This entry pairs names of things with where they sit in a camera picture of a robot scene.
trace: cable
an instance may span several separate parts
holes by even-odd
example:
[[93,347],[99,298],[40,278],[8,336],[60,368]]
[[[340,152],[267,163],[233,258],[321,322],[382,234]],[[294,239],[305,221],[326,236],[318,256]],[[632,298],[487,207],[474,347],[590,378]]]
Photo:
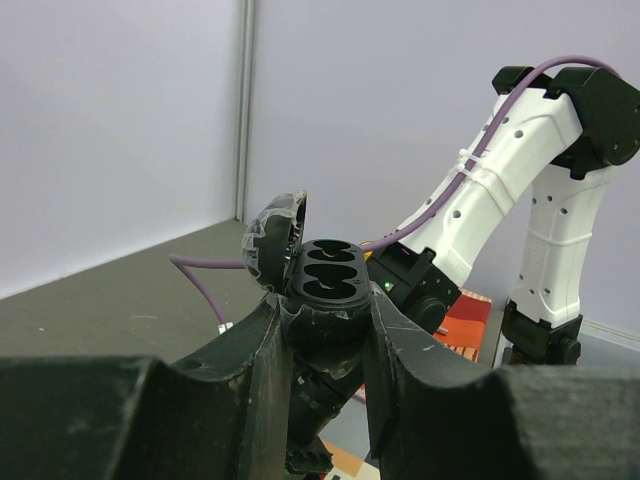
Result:
[[214,270],[240,270],[244,269],[244,262],[242,260],[207,260],[204,258],[183,257],[181,255],[169,255],[169,260],[171,260],[171,263],[173,263],[204,296],[207,303],[209,303],[211,309],[216,314],[216,317],[218,317],[218,323],[220,325],[227,323],[225,321],[224,311],[218,304],[218,301],[211,292],[207,290],[207,287],[202,283],[202,280],[200,280],[195,273],[189,270],[189,267],[209,268]]
[[[609,70],[614,75],[618,75],[618,73],[608,64],[592,57],[587,57],[584,55],[565,55],[561,57],[552,58],[551,60],[547,60],[544,63],[541,63],[537,67],[535,67],[516,87],[511,91],[507,99],[504,101],[502,106],[498,109],[493,120],[489,123],[484,135],[480,138],[478,145],[474,148],[473,152],[471,152],[472,157],[482,158],[482,154],[485,149],[495,136],[502,120],[507,116],[511,107],[513,107],[514,103],[520,98],[522,93],[531,85],[531,83],[538,78],[542,73],[546,72],[550,68],[557,67],[560,65],[567,64],[579,64],[579,65],[588,65],[596,68],[605,68]],[[476,161],[473,158],[469,158],[465,163],[465,169],[471,170],[476,165]],[[375,242],[368,242],[366,244],[366,252],[373,252],[376,250],[380,250],[382,248],[388,247],[392,243],[397,242],[398,240],[403,239],[407,235],[415,232],[422,225],[427,223],[427,221],[434,217],[438,210],[442,208],[442,206],[451,199],[453,194],[456,192],[458,187],[462,184],[466,175],[462,172],[456,174],[451,180],[451,183],[446,186],[446,188],[442,191],[442,193],[436,198],[431,205],[413,222],[411,222],[406,227],[396,230],[394,233],[387,235],[380,240],[376,240]],[[208,268],[208,269],[243,269],[244,263],[242,260],[207,260],[203,258],[191,258],[191,257],[182,257],[178,255],[171,255],[171,262],[178,267],[178,269],[196,286],[196,288],[202,293],[205,297],[211,308],[215,312],[218,317],[218,321],[222,324],[224,321],[224,312],[222,308],[218,305],[216,299],[211,295],[210,292],[207,291],[206,287],[202,283],[202,281],[189,270],[188,267],[194,268]]]
[[[484,132],[484,135],[482,136],[482,138],[478,142],[478,145],[476,145],[476,148],[473,150],[471,154],[475,157],[482,157],[482,154],[484,153],[485,149],[489,145],[489,142],[491,142],[496,132],[498,131],[498,127],[500,127],[500,123],[507,116],[507,113],[509,113],[509,110],[511,109],[513,104],[516,102],[516,100],[518,100],[518,98],[520,98],[520,96],[527,89],[527,87],[531,85],[531,83],[536,78],[538,78],[538,76],[540,76],[540,74],[546,72],[550,68],[557,67],[559,65],[566,65],[569,63],[588,65],[591,67],[606,68],[611,73],[618,75],[618,73],[606,63],[601,62],[596,58],[586,57],[582,55],[566,55],[562,57],[552,58],[551,60],[547,60],[546,62],[541,63],[536,68],[534,68],[518,85],[516,85],[516,87],[513,89],[511,94],[504,101],[504,103],[502,104],[502,106],[500,107],[496,115],[493,117],[493,120],[491,121],[491,123],[489,123],[489,127]],[[464,166],[466,170],[471,170],[475,164],[476,164],[475,160],[470,158],[469,160],[467,160]],[[380,250],[381,248],[388,247],[392,243],[395,243],[398,240],[403,239],[407,235],[415,232],[418,228],[424,225],[431,217],[435,216],[438,210],[440,210],[440,208],[445,203],[447,203],[447,201],[449,201],[449,199],[456,192],[460,184],[462,184],[465,177],[466,175],[464,173],[461,173],[461,172],[458,173],[455,177],[453,177],[453,180],[451,180],[451,183],[447,185],[447,187],[442,191],[440,196],[438,196],[438,198],[436,198],[433,201],[433,203],[431,203],[431,205],[429,205],[429,207],[418,218],[416,218],[413,222],[411,222],[409,225],[407,225],[403,229],[397,230],[391,235],[381,238],[380,240],[376,240],[375,242],[367,243],[366,244],[367,251],[371,252],[371,251]]]

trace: gray table surface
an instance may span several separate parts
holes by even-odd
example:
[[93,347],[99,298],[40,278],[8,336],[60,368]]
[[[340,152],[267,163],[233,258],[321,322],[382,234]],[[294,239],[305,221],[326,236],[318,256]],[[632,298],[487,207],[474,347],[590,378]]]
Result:
[[[0,301],[0,356],[152,354],[173,362],[218,335],[170,253],[238,258],[245,227],[225,222]],[[245,271],[198,270],[237,322],[262,290]]]

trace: metal pole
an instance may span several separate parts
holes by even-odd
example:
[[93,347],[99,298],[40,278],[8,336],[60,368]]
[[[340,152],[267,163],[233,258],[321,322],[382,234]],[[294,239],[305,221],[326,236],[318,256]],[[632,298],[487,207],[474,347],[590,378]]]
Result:
[[255,34],[256,0],[243,0],[240,45],[240,92],[238,102],[238,127],[236,138],[236,198],[234,218],[245,221],[247,186],[247,157],[249,147],[249,115],[251,83],[253,80],[253,53]]

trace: robotic arm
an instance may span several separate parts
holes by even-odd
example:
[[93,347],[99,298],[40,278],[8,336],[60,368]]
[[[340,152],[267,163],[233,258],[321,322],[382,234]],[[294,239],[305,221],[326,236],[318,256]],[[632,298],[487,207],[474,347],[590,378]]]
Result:
[[[433,333],[491,233],[532,185],[524,260],[503,333],[514,343],[514,362],[575,364],[582,266],[605,190],[617,166],[640,147],[640,92],[605,69],[543,75],[522,92],[483,153],[471,155],[528,71],[507,67],[496,76],[500,96],[487,124],[399,229],[420,217],[456,175],[465,180],[430,221],[376,252],[369,272],[403,313]],[[470,158],[475,165],[467,169]]]

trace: white wall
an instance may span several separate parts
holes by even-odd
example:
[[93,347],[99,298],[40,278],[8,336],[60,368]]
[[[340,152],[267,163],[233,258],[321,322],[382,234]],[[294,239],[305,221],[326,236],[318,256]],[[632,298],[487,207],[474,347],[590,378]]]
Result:
[[[487,118],[505,65],[582,53],[640,88],[637,0],[272,0],[258,10],[251,218],[309,191],[308,238],[392,231],[433,191]],[[640,334],[640,160],[601,207],[582,282],[585,315]],[[480,255],[468,286],[496,302],[518,274],[528,198]]]
[[235,0],[0,2],[0,298],[231,218]]

